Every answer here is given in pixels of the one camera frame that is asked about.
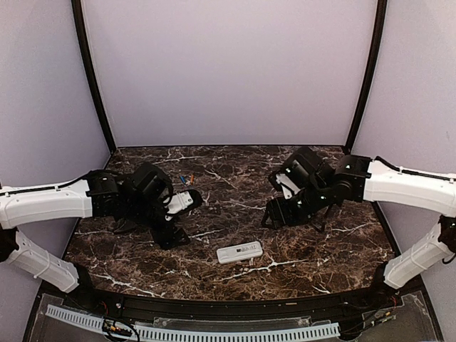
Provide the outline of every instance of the black frame pole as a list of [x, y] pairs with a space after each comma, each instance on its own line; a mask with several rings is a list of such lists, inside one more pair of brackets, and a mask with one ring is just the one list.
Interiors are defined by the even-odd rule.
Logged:
[[382, 40], [383, 25], [385, 23], [386, 6], [388, 0], [378, 0], [377, 12], [375, 14], [375, 23], [373, 26], [372, 41], [370, 43], [369, 57], [364, 73], [363, 85], [359, 94], [358, 104], [356, 105], [355, 115], [351, 123], [350, 132], [347, 137], [343, 151], [346, 154], [351, 153], [355, 144], [356, 136], [358, 135], [359, 127], [363, 119], [366, 103], [368, 102], [369, 92], [371, 91], [373, 74], [375, 65], [377, 64], [378, 52], [380, 50], [380, 42]]
[[85, 30], [86, 25], [84, 24], [81, 0], [71, 0], [71, 5], [73, 7], [74, 24], [78, 35], [79, 49], [81, 50], [85, 76], [87, 77], [90, 93], [92, 94], [95, 111], [97, 113], [98, 120], [100, 121], [101, 129], [103, 131], [103, 135], [105, 136], [106, 144], [108, 144], [109, 151], [114, 153], [117, 150], [117, 147], [115, 146], [113, 133], [109, 127], [108, 117], [106, 116], [105, 108], [101, 100], [100, 89], [98, 88], [97, 78], [95, 76], [95, 69], [93, 68], [92, 57], [88, 46], [87, 32]]

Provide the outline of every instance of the white cable tray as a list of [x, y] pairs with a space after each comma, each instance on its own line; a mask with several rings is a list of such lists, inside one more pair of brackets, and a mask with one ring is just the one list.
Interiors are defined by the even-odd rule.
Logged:
[[[89, 313], [80, 313], [49, 304], [46, 315], [94, 333], [103, 333], [101, 330], [103, 318]], [[306, 342], [340, 336], [338, 323], [296, 329], [239, 333], [179, 331], [141, 325], [134, 325], [134, 327], [139, 333], [141, 341], [163, 342]], [[133, 334], [130, 340], [136, 341], [136, 335]]]

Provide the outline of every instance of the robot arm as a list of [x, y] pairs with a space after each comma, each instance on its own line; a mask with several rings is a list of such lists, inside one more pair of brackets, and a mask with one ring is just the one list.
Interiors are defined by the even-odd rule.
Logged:
[[174, 193], [170, 178], [144, 163], [131, 175], [98, 170], [63, 184], [0, 189], [0, 262], [14, 264], [71, 292], [89, 282], [86, 270], [49, 254], [16, 226], [64, 217], [112, 216], [125, 232], [125, 222], [148, 226], [157, 244], [170, 249], [190, 242], [175, 218], [202, 203], [196, 190]]
[[385, 201], [431, 209], [440, 221], [418, 243], [382, 265], [382, 282], [399, 289], [435, 262], [456, 252], [456, 174], [437, 174], [396, 167], [377, 157], [347, 155], [337, 168], [308, 147], [295, 152], [269, 177], [284, 193], [266, 205], [265, 227], [305, 224], [320, 209], [355, 202]]

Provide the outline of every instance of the brown marble surface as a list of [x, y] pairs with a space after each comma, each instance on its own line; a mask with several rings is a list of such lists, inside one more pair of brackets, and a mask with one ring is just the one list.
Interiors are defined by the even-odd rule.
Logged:
[[[368, 286], [377, 265], [393, 257], [369, 203], [336, 208], [323, 234], [308, 225], [277, 231], [261, 227], [264, 206], [277, 195], [267, 176], [296, 148], [119, 149], [111, 170], [132, 172], [147, 160], [172, 177], [175, 191], [184, 189], [179, 175], [195, 174], [204, 204], [177, 223], [192, 242], [163, 251], [146, 229], [113, 235], [112, 219], [83, 219], [66, 259], [86, 266], [99, 289], [167, 299], [287, 299]], [[329, 162], [343, 155], [338, 147], [314, 149]], [[218, 263], [218, 248], [256, 240], [263, 256]]]

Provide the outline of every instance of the wire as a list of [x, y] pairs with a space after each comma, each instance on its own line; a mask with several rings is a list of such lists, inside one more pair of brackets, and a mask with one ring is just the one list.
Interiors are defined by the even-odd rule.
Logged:
[[421, 176], [421, 177], [434, 178], [436, 180], [451, 181], [451, 178], [448, 178], [448, 177], [443, 177], [443, 176], [439, 176], [439, 175], [431, 175], [429, 173], [423, 173], [423, 172], [418, 172], [418, 171], [414, 171], [414, 170], [401, 169], [400, 167], [397, 167], [397, 166], [391, 164], [390, 162], [387, 162], [386, 160], [384, 160], [382, 157], [379, 157], [379, 156], [375, 157], [375, 160], [378, 160], [379, 162], [381, 162], [385, 166], [389, 167], [390, 169], [392, 169], [396, 172], [401, 172], [405, 175]]
[[67, 182], [67, 183], [63, 183], [63, 184], [60, 184], [60, 185], [52, 185], [52, 186], [47, 186], [47, 187], [32, 187], [32, 188], [27, 188], [27, 189], [0, 192], [0, 197], [1, 196], [6, 196], [6, 194], [17, 195], [17, 194], [25, 194], [25, 193], [28, 193], [28, 192], [39, 192], [39, 191], [46, 191], [46, 190], [61, 189], [63, 187], [69, 187], [69, 186], [75, 184], [76, 182], [79, 182], [80, 180], [82, 180], [85, 177], [89, 177], [89, 176], [92, 176], [94, 174], [101, 173], [101, 172], [106, 172], [106, 173], [110, 173], [110, 174], [113, 174], [113, 175], [121, 175], [117, 171], [92, 170], [92, 171], [87, 172], [85, 175], [82, 175], [82, 176], [80, 176], [80, 177], [78, 177], [78, 178], [76, 178], [74, 180], [71, 180], [70, 182]]
[[[78, 308], [80, 308], [81, 310], [85, 311], [85, 312], [88, 312], [90, 314], [93, 314], [93, 315], [98, 315], [97, 313], [94, 313], [94, 312], [90, 312], [87, 308], [84, 308], [83, 306], [81, 306], [76, 300], [74, 300], [73, 298], [71, 298], [70, 296], [66, 295], [65, 296], [66, 299], [70, 299], [74, 304], [76, 304], [76, 306]], [[140, 337], [140, 334], [138, 333], [138, 331], [135, 329], [135, 327], [128, 323], [127, 321], [124, 321], [124, 320], [121, 320], [121, 319], [118, 319], [118, 318], [114, 318], [114, 317], [110, 317], [108, 316], [107, 314], [106, 315], [102, 315], [102, 318], [103, 318], [103, 323], [106, 319], [110, 319], [111, 321], [113, 321], [113, 323], [115, 322], [119, 322], [121, 324], [125, 324], [128, 328], [130, 328], [130, 330], [136, 335], [136, 342], [141, 342], [141, 337]]]
[[[394, 296], [391, 296], [391, 300], [393, 301], [394, 303], [394, 307], [392, 310], [388, 311], [389, 313], [393, 312], [395, 309], [396, 309], [396, 306], [398, 305], [398, 302], [397, 302], [397, 299], [394, 297]], [[368, 317], [366, 317], [365, 319], [363, 319], [363, 321], [361, 321], [360, 323], [356, 324], [355, 326], [352, 326], [351, 328], [349, 329], [346, 329], [344, 331], [341, 331], [341, 333], [349, 333], [350, 335], [356, 335], [358, 333], [362, 333], [363, 331], [367, 330], [367, 328], [371, 328], [372, 326], [367, 326], [363, 329], [361, 329], [360, 331], [356, 331], [356, 332], [351, 332], [353, 329], [355, 328], [358, 328], [359, 326], [362, 326], [363, 324], [365, 324], [367, 321], [369, 321], [371, 318], [373, 318], [376, 314], [378, 314], [378, 312], [380, 310], [382, 310], [384, 307], [384, 305], [381, 305], [376, 311], [374, 311], [371, 315], [369, 315]], [[387, 313], [383, 314], [380, 318], [377, 318], [375, 319], [373, 322], [375, 321], [378, 321], [380, 320], [384, 315], [386, 315]]]
[[456, 258], [456, 253], [455, 253], [455, 254], [451, 257], [451, 259], [448, 260], [448, 261], [446, 261], [445, 259], [442, 259], [442, 263], [443, 263], [444, 265], [448, 265], [448, 264], [450, 264], [455, 258]]

